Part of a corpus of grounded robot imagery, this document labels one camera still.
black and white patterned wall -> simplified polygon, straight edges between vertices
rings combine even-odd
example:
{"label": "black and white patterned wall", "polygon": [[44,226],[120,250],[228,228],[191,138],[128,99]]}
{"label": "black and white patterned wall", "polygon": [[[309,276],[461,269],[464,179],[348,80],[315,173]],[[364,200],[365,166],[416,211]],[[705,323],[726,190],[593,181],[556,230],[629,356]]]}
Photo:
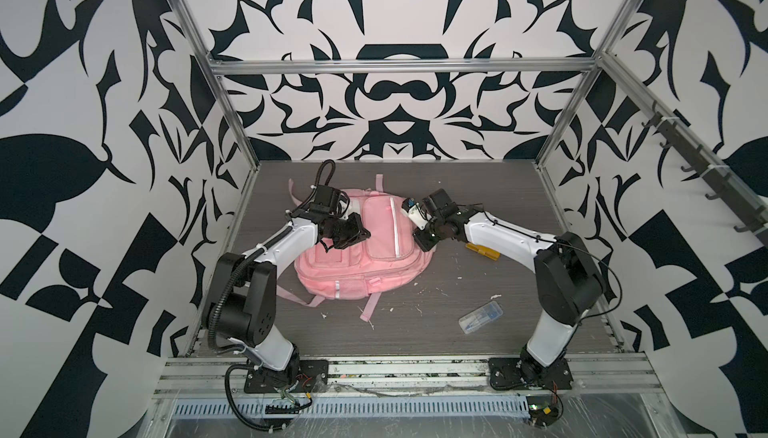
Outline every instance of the black and white patterned wall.
{"label": "black and white patterned wall", "polygon": [[165,0],[2,0],[4,436],[133,436],[249,172]]}
{"label": "black and white patterned wall", "polygon": [[[618,56],[768,195],[766,0],[645,0]],[[573,231],[622,277],[617,316],[690,433],[768,433],[768,249],[601,75],[547,170]],[[616,303],[611,278],[606,297]]]}
{"label": "black and white patterned wall", "polygon": [[[621,0],[187,0],[218,60],[590,56]],[[534,158],[576,72],[229,77],[261,159]]]}

wall hook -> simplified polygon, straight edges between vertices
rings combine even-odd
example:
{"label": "wall hook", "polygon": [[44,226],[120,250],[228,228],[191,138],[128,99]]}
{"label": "wall hook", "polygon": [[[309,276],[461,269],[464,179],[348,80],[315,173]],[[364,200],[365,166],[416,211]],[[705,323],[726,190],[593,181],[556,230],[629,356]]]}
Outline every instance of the wall hook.
{"label": "wall hook", "polygon": [[714,195],[710,195],[708,193],[705,193],[704,196],[706,197],[707,200],[717,200],[718,198],[722,198],[723,197],[723,192],[724,191],[725,191],[725,189],[722,189],[720,192],[717,192]]}
{"label": "wall hook", "polygon": [[650,117],[647,122],[642,123],[643,128],[649,128],[651,122],[653,122],[656,119],[661,119],[661,113],[656,111],[656,102],[655,101],[654,101],[653,111],[654,111],[654,116]]}

blue object in box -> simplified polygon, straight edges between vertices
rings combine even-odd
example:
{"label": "blue object in box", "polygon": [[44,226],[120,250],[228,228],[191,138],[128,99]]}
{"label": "blue object in box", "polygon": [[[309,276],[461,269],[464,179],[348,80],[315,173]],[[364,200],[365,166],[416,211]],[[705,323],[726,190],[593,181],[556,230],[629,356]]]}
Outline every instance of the blue object in box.
{"label": "blue object in box", "polygon": [[496,321],[502,315],[504,315],[502,307],[498,306],[496,301],[491,301],[459,318],[458,326],[462,327],[465,334],[470,334],[483,325]]}

reflective strip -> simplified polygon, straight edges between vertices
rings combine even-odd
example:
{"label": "reflective strip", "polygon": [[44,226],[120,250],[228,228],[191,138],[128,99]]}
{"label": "reflective strip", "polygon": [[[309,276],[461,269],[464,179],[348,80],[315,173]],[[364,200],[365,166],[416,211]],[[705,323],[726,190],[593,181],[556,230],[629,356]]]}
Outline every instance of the reflective strip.
{"label": "reflective strip", "polygon": [[395,211],[395,197],[390,196],[389,202],[392,204],[392,223],[395,225],[395,256],[400,258],[400,238],[397,233],[397,212]]}

backpack strap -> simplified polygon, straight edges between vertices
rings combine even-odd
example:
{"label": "backpack strap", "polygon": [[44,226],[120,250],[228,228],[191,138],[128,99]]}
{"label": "backpack strap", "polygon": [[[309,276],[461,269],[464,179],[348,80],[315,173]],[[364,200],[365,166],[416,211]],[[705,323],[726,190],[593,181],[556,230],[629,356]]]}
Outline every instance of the backpack strap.
{"label": "backpack strap", "polygon": [[368,298],[368,303],[366,303],[366,309],[362,311],[362,315],[360,315],[360,319],[363,321],[368,321],[371,319],[371,315],[373,315],[373,311],[376,309],[376,304],[379,303],[379,298],[382,296],[382,294],[379,293],[371,293],[371,296]]}
{"label": "backpack strap", "polygon": [[290,194],[290,199],[293,200],[293,204],[294,205],[296,205],[296,206],[301,205],[301,200],[296,198],[296,196],[293,194],[293,179],[292,178],[288,179],[288,194]]}
{"label": "backpack strap", "polygon": [[321,304],[325,298],[315,295],[315,297],[312,299],[310,303],[307,303],[306,301],[300,299],[299,297],[295,296],[290,291],[284,289],[280,285],[277,285],[277,296],[286,299],[291,300],[293,303],[298,303],[299,305],[304,305],[305,307],[310,307],[311,309],[314,309],[317,305]]}

